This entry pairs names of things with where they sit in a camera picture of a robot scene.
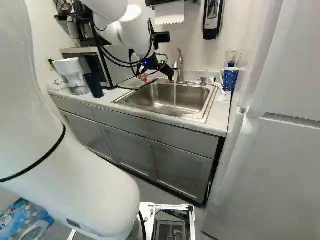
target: sink basin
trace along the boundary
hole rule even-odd
[[[172,117],[202,119],[213,93],[216,93],[213,86],[177,84],[175,103],[175,85],[168,83],[168,80],[158,79],[113,103]]]

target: paper towel dispenser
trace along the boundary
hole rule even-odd
[[[176,1],[180,1],[180,0],[145,0],[145,5],[147,7],[153,7],[155,5],[166,4],[166,3],[176,2]]]

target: water bottle pack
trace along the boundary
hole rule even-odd
[[[37,240],[54,221],[45,209],[21,199],[0,213],[0,240]]]

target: water stream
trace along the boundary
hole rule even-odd
[[[174,81],[174,106],[177,106],[177,80]]]

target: blue polka dot cup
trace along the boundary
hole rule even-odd
[[[238,67],[227,67],[226,69],[221,70],[224,91],[233,91],[235,89],[239,70]]]

